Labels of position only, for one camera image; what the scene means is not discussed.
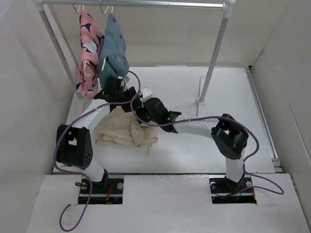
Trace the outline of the wooden hanger under denim shorts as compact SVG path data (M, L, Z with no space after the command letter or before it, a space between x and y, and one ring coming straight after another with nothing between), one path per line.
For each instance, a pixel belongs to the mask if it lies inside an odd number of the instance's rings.
M113 13L113 8L114 8L114 6L108 5L108 6L106 7L106 9L103 10L103 9L102 9L102 1L101 1L101 0L99 0L99 6L100 6L101 12L102 12L104 15L107 13L107 11L108 11L109 9L111 9L111 13ZM101 71L104 70L105 63L106 63L106 58L103 59L103 64L102 64L102 69L101 69Z

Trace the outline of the beige trousers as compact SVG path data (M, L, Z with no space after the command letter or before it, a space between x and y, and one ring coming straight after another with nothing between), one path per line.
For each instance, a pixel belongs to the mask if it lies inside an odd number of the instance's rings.
M158 128L140 124L133 113L118 106L99 122L96 139L101 143L149 148L158 141Z

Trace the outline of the blue denim shorts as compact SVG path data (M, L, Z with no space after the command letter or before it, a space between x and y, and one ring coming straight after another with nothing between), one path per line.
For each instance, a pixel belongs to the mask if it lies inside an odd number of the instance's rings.
M125 77L129 71L126 42L113 13L108 16L98 70L102 89L106 87L108 78Z

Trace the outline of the wooden hanger under pink shorts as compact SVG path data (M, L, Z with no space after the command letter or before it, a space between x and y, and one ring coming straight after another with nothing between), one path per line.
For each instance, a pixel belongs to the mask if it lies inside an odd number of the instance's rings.
M75 62L77 64L77 66L80 63L81 60L81 45L80 45L80 16L82 14L82 12L85 10L85 5L84 4L78 4L76 3L74 0L71 1L72 7L75 11L75 13L78 15L78 24L77 24L77 29L78 29L78 33L77 33L77 42L75 45L75 54L74 54L74 58L75 58Z

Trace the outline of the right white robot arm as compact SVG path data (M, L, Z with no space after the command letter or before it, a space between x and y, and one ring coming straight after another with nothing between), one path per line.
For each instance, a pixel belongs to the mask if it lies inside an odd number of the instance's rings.
M158 98L150 98L145 102L135 100L130 106L140 123L159 126L167 133L189 133L212 139L225 157L226 188L234 192L242 186L243 156L249 134L231 115L194 120L181 112L168 111Z

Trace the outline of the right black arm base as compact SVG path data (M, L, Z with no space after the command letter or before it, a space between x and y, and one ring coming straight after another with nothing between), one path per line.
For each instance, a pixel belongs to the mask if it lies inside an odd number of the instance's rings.
M246 189L252 186L250 177L244 177L239 183L234 183L226 177L211 177L210 191L213 204L256 204L254 190Z

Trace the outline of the pink floral shorts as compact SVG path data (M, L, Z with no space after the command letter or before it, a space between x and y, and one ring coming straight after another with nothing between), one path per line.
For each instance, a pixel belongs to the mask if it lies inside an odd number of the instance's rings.
M104 35L89 12L83 10L79 17L81 59L78 64L76 90L92 99L97 94L99 57Z

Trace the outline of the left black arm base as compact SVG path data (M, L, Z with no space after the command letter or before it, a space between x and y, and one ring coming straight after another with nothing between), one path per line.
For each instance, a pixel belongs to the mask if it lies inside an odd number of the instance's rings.
M92 192L89 204L115 205L123 202L123 178L108 179L108 183L103 186L100 183L92 183ZM90 185L87 179L76 182L79 187L78 203L86 204L89 196Z

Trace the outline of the metal clothes rack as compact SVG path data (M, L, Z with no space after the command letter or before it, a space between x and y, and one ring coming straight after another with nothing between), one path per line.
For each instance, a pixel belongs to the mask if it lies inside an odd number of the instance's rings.
M232 14L236 2L234 0L227 0L224 3L204 3L204 2L197 3L197 2L151 1L151 0L34 0L33 3L44 23L44 26L50 36L50 39L54 45L54 48L56 49L56 52L60 58L63 68L65 69L65 72L67 73L67 76L73 88L75 88L75 80L73 74L71 73L70 67L62 51L62 48L56 38L53 28L46 15L44 4L70 4L73 7L75 6L75 4L80 4L80 5L98 5L100 7L105 5L105 6L126 6L126 7L180 7L180 8L203 8L203 9L222 10L223 19L214 46L212 58L208 67L204 86L200 96L196 100L197 106L200 106L205 105L206 103L205 97L207 89L219 54L219 50L224 37L227 23Z

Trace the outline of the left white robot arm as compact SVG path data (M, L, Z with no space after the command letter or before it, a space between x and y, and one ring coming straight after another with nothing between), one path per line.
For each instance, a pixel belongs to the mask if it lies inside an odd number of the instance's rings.
M99 193L108 189L108 173L93 160L92 133L100 121L116 106L129 110L129 102L137 92L126 86L126 79L107 80L106 87L90 102L86 110L70 125L57 129L55 162L74 167L85 174Z

